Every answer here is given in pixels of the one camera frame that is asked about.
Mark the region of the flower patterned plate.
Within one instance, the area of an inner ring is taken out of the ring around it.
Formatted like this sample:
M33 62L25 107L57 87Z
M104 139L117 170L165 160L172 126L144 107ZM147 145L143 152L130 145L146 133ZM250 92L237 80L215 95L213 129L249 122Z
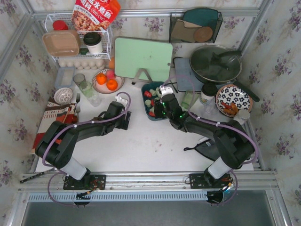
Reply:
M221 87L215 96L215 102L219 111L231 118L234 118L239 110L251 112L253 107L251 97L233 84Z

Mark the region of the clear glass tumbler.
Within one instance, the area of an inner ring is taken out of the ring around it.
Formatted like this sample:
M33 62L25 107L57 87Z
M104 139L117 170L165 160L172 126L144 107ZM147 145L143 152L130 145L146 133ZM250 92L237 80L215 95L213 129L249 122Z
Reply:
M97 107L101 103L101 97L100 97L99 93L96 92L88 98L88 101L92 106Z

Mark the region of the white bottle blue label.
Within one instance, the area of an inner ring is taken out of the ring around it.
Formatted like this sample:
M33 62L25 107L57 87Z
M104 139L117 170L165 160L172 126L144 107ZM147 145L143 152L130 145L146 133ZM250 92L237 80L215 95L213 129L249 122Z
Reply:
M238 113L234 116L234 120L240 125L243 125L250 118L250 113L245 109L240 109Z

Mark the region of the teal storage basket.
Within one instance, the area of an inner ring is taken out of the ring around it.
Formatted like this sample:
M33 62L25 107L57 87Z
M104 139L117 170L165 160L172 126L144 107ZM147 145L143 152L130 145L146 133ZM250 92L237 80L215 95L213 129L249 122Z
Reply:
M152 101L154 100L154 98L156 98L158 96L152 96L151 98L147 98L147 97L145 97L143 95L143 93L145 91L149 91L150 92L151 89L153 89L154 91L156 91L156 88L159 88L162 84L163 84L162 81L155 81L155 82L151 82L151 83L146 83L141 88L141 93L142 93L142 98L143 98L143 104L144 104L145 112L146 112L147 117L151 121L161 121L161 120L165 120L166 118L156 118L156 117L151 117L149 115L149 112L151 112L151 108L153 107Z

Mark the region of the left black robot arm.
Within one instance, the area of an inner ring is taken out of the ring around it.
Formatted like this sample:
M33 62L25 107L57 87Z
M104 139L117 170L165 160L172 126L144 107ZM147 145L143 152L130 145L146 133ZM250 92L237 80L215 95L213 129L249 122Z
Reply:
M130 104L130 95L119 92L105 112L89 121L77 124L53 122L36 146L35 154L45 166L53 166L87 188L92 181L91 172L72 156L76 143L90 137L105 136L114 129L127 130Z

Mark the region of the striped kitchen towel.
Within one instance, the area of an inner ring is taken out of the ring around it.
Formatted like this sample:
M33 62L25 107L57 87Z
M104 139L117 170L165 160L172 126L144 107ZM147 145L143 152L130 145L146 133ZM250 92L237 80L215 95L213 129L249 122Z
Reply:
M72 123L74 116L74 103L59 105L53 98L50 98L42 116L40 126L32 146L31 154L35 154L35 148L53 122L59 121L62 123Z

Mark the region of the light green cutting board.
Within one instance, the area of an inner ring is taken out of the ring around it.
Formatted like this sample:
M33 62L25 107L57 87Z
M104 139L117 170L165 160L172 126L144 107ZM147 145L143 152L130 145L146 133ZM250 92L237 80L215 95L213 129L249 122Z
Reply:
M115 39L115 74L135 78L145 69L153 81L169 78L173 46L167 42L118 37Z

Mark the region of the black frying pan with lid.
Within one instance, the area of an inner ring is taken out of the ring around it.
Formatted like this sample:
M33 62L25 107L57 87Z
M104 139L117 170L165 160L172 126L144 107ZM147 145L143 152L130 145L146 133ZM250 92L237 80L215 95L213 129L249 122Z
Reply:
M189 63L199 81L215 84L232 83L241 88L253 101L259 102L260 98L238 81L238 76L242 72L241 56L240 50L230 50L220 45L204 45L192 52Z

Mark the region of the white strainer basket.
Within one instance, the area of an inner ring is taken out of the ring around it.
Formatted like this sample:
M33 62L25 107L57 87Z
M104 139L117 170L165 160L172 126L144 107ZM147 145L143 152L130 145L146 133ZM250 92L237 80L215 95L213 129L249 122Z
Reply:
M70 103L72 98L73 91L70 88L60 88L54 94L54 100L60 105Z

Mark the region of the red snack bag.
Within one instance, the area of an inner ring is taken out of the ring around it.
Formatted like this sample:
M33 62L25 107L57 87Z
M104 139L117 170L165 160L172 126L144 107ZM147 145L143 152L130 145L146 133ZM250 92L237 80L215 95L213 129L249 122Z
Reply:
M106 30L120 10L117 0L77 0L71 22L77 31Z

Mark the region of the clear plastic cup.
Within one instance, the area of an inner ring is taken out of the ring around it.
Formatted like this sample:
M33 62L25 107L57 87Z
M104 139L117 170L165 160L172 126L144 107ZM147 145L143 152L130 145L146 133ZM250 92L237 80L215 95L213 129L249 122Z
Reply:
M210 102L204 106L204 117L207 119L212 119L219 112L216 103Z

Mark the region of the black mesh holder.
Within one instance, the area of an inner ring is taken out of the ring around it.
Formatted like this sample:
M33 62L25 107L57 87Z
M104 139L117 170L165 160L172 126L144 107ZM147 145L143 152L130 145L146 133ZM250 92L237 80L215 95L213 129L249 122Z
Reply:
M223 22L222 13L211 8L194 8L182 16L170 16L170 43L215 43Z

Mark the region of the beige plastic container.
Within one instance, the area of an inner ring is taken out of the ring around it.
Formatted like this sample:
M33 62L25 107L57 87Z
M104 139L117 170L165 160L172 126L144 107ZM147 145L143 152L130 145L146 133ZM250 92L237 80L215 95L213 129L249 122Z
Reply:
M53 57L73 57L79 54L80 38L75 30L52 31L42 37L47 52Z

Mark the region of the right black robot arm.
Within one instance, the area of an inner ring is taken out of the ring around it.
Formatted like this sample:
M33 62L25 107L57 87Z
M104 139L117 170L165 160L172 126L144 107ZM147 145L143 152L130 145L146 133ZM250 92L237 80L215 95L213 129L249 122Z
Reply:
M258 149L254 141L244 132L235 120L217 122L184 111L170 87L161 85L160 100L155 101L157 118L167 118L171 126L187 133L195 133L213 141L211 147L199 148L199 153L213 163L204 171L204 180L213 187L230 170L240 168Z

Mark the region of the white cup black lid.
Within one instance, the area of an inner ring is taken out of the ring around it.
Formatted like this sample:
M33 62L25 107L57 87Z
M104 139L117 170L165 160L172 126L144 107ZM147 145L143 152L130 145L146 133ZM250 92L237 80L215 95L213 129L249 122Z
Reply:
M87 46L91 54L98 54L103 52L102 37L97 32L88 32L83 38L84 44Z

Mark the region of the silver fork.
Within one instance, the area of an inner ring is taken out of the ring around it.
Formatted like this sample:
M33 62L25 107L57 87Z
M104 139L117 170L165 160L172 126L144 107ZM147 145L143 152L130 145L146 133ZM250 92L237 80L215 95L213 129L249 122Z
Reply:
M77 93L76 94L76 104L75 104L75 116L76 116L77 121L79 121L78 117L79 117L79 113L80 113L79 102L80 102L80 93Z

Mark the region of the blue grey trivet mat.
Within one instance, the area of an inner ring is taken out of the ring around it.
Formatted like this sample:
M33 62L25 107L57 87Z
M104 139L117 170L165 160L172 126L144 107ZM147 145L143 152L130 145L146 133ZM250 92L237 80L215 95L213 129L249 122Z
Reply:
M203 83L196 78L196 74L190 66L188 58L175 57L173 59L177 85L179 92L192 91L192 87L196 92L201 92Z

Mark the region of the jar with black lid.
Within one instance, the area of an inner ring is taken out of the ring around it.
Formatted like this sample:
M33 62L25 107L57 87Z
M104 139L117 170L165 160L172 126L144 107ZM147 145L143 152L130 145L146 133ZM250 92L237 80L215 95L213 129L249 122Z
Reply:
M218 88L215 86L214 83L211 82L205 83L201 88L200 102L206 105L215 97L217 92L218 92Z

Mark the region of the clear storage box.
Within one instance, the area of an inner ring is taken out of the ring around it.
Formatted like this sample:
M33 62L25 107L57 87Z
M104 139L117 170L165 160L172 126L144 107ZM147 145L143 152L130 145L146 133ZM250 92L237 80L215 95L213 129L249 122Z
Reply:
M55 80L55 88L70 88L73 84L75 67L60 67Z

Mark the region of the egg tray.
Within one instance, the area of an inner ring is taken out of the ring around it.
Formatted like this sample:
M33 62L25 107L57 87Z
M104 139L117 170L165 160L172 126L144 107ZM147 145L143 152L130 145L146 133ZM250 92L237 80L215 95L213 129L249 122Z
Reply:
M78 70L102 70L105 68L105 61L102 59L58 59L60 67L75 67Z

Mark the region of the fruit plate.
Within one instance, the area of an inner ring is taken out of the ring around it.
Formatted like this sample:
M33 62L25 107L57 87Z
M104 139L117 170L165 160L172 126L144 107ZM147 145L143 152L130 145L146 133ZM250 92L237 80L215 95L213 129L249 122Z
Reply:
M112 69L104 69L93 77L92 86L101 94L111 94L121 89L124 82L125 78L116 76Z

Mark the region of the grey green tumbler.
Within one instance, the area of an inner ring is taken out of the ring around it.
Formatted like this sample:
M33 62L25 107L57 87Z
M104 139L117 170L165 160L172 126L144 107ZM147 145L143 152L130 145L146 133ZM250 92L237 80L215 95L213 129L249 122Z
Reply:
M73 76L73 81L78 86L80 91L86 98L91 98L94 95L93 87L90 82L86 80L86 77L82 73L78 73Z

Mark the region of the red lid jar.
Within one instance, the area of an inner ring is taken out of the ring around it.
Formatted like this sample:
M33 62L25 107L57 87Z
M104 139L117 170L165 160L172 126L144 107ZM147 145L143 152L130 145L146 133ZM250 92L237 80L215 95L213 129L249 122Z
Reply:
M68 30L68 25L63 20L56 20L52 24L54 31Z

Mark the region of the green glass cup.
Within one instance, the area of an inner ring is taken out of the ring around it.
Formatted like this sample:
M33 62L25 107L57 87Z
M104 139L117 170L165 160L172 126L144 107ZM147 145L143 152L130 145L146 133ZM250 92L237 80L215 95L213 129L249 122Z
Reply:
M185 109L188 109L189 106L192 107L195 104L198 98L199 98L199 93L194 93L191 90L186 91L182 99L181 106Z

